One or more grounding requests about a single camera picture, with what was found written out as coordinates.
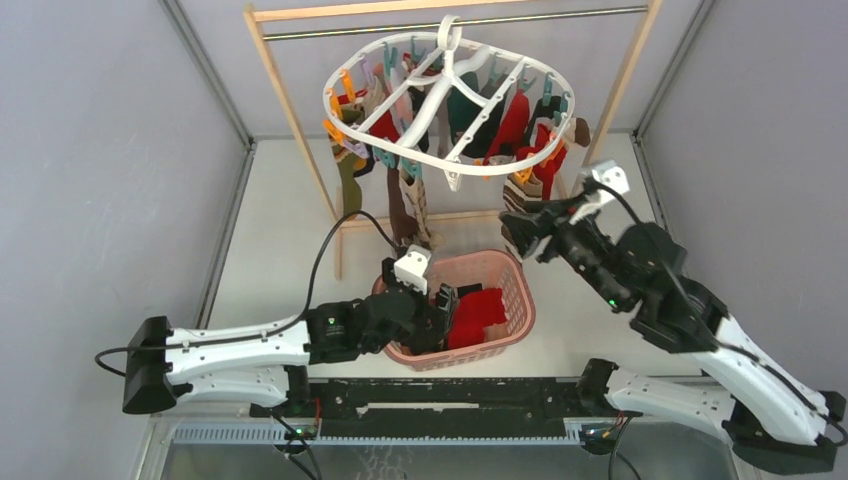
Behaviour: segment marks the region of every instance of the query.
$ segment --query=cable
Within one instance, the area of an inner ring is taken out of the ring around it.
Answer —
[[[620,203],[621,206],[624,207],[624,209],[627,211],[628,215],[630,215],[630,218],[633,219],[634,224],[639,225],[639,226],[645,225],[645,223],[642,222],[642,220],[639,218],[639,216],[636,215],[636,212],[633,210],[633,207],[630,206],[630,203],[628,203],[627,200],[625,200],[624,197],[620,193],[616,192],[611,187],[604,185],[604,184],[602,184],[602,183],[600,183],[600,182],[598,182],[597,180],[594,180],[594,179],[588,179],[587,183],[589,183],[589,185],[591,187],[598,188],[600,190],[604,190],[605,192],[612,195],[613,198],[615,198],[618,201],[618,203]],[[650,231],[648,231],[644,228],[642,229],[642,231],[645,233],[645,236],[648,237],[648,240],[651,242],[651,245],[654,247],[654,249],[659,254],[662,251],[662,249],[660,249],[659,245],[657,244],[656,240],[654,240],[654,237],[651,235]],[[668,275],[669,279],[674,284],[675,290],[677,290],[677,293],[683,299],[684,303],[686,303],[686,306],[689,308],[692,315],[697,318],[700,315],[700,312],[698,312],[698,310],[690,302],[689,294],[686,293],[686,289],[683,288],[683,284],[680,283],[680,279],[677,278],[677,275],[674,274],[674,272],[671,270],[671,267],[668,265],[668,263],[665,261],[665,259],[662,258],[662,255],[657,255],[657,257],[659,259],[660,265],[663,267],[663,270],[665,270],[665,273]],[[763,362],[760,359],[760,357],[758,357],[756,354],[751,353],[751,352],[749,352],[748,350],[745,350],[742,347],[738,347],[736,345],[731,345],[729,343],[724,343],[722,341],[719,341],[718,339],[715,339],[713,343],[716,347],[726,348],[726,349],[728,349],[732,352],[735,352],[739,355],[744,356],[745,358],[751,360],[752,362],[754,362],[757,365],[759,365],[760,367],[762,367],[766,372],[768,372],[770,375],[772,375],[777,380],[779,380],[780,383],[782,383],[790,392],[792,392],[792,394],[795,395],[798,398],[798,400],[802,404],[804,404],[804,406],[806,408],[808,408],[809,410],[811,410],[813,412],[816,412],[816,414],[818,414],[818,416],[823,418],[824,421],[828,425],[830,425],[831,427],[833,427],[834,429],[836,429],[840,433],[840,435],[842,436],[842,439],[839,442],[835,442],[837,447],[842,447],[842,446],[848,445],[848,432],[846,432],[845,429],[841,425],[839,425],[835,420],[833,420],[829,416],[824,415],[823,413],[819,412],[818,407],[813,405],[813,403],[810,402],[810,400],[807,399],[807,397],[803,393],[801,393],[801,391],[798,389],[798,387],[796,387],[795,384],[793,384],[791,381],[789,381],[789,379],[786,378],[777,369],[775,369],[771,365]]]
[[[297,459],[295,459],[291,455],[289,455],[289,457],[288,457],[289,460],[291,460],[292,463],[294,463],[298,468],[300,468],[303,471],[303,473],[305,473],[311,480],[322,480],[323,477],[321,475],[321,468],[318,466],[318,460],[315,458],[315,454],[312,453],[312,447],[310,447],[309,444],[306,443],[306,440],[303,439],[303,436],[300,435],[299,433],[297,433],[297,431],[295,431],[295,429],[292,428],[291,425],[289,425],[285,420],[283,420],[283,417],[274,413],[273,410],[271,410],[269,408],[265,408],[265,407],[261,407],[261,408],[263,410],[265,410],[266,412],[268,412],[268,415],[270,417],[272,417],[274,420],[276,420],[277,422],[279,422],[280,425],[283,426],[283,428],[288,430],[293,438],[296,438],[297,440],[300,441],[300,444],[303,445],[303,448],[306,449],[306,453],[309,455],[309,460],[312,462],[312,467],[315,468],[315,475],[313,475],[312,472],[310,472],[303,465],[303,463],[301,463],[300,461],[297,461]]]
[[[192,348],[192,347],[197,348],[197,347],[204,347],[204,346],[211,346],[211,345],[224,345],[224,344],[227,344],[227,343],[247,342],[247,341],[251,341],[251,340],[260,340],[260,339],[262,339],[266,336],[272,337],[274,335],[278,335],[280,333],[285,332],[286,330],[292,328],[298,322],[303,320],[303,315],[309,310],[309,307],[312,304],[312,291],[315,287],[315,276],[318,272],[318,265],[321,264],[321,258],[324,256],[324,251],[327,250],[327,246],[330,244],[330,241],[333,239],[333,235],[335,235],[336,231],[338,231],[338,229],[341,228],[341,225],[347,219],[349,219],[349,218],[351,218],[355,215],[362,215],[363,217],[367,218],[368,220],[371,220],[371,223],[373,223],[374,226],[377,227],[377,231],[380,232],[380,235],[383,237],[383,239],[386,240],[386,242],[392,247],[392,249],[395,251],[395,253],[398,252],[399,247],[397,246],[397,244],[395,244],[395,242],[392,241],[392,239],[388,236],[388,234],[386,234],[386,231],[383,230],[383,227],[380,226],[380,222],[378,222],[377,219],[375,219],[373,216],[371,216],[370,213],[362,211],[362,210],[355,210],[353,212],[347,213],[346,215],[342,216],[340,219],[338,219],[338,221],[336,221],[336,224],[333,225],[333,228],[330,229],[329,233],[327,233],[327,236],[324,238],[324,243],[321,244],[321,248],[318,250],[318,255],[315,257],[315,262],[312,264],[312,273],[309,275],[309,287],[307,288],[307,291],[306,291],[306,304],[303,306],[303,310],[291,322],[289,322],[289,323],[287,323],[287,324],[285,324],[285,325],[283,325],[279,328],[276,328],[274,330],[270,330],[270,331],[266,332],[264,335],[261,334],[261,333],[257,333],[257,334],[253,334],[253,335],[245,335],[245,336],[242,336],[242,337],[220,338],[220,339],[217,339],[217,340],[203,340],[203,341],[198,341],[198,342],[190,342],[188,344],[188,346],[185,346],[183,344],[173,344],[173,345],[156,345],[156,346],[146,346],[146,347],[110,348],[110,349],[107,349],[107,350],[103,350],[102,352],[95,355],[94,356],[94,363],[96,363],[98,367],[102,368],[103,370],[106,370],[107,372],[114,373],[115,375],[118,375],[118,376],[121,376],[121,377],[125,377],[126,374],[124,372],[122,372],[122,371],[120,371],[120,370],[118,370],[114,367],[110,367],[109,365],[106,365],[101,359],[103,357],[105,357],[106,355],[111,355],[113,353],[134,353],[134,352],[146,352],[146,351],[163,351],[163,350],[173,350],[173,349],[177,349],[177,348]]]
[[[612,467],[615,465],[616,457],[621,457],[622,460],[633,470],[633,473],[636,474],[636,478],[641,480],[642,477],[639,476],[639,473],[633,467],[633,464],[630,463],[623,455],[618,453],[618,447],[621,445],[621,437],[624,436],[624,432],[627,430],[627,426],[630,425],[630,421],[633,420],[633,417],[627,417],[627,420],[624,421],[624,424],[621,425],[621,430],[618,431],[618,436],[615,437],[615,444],[612,446],[612,451],[610,452],[610,461],[607,466],[607,477],[609,480],[612,480]]]

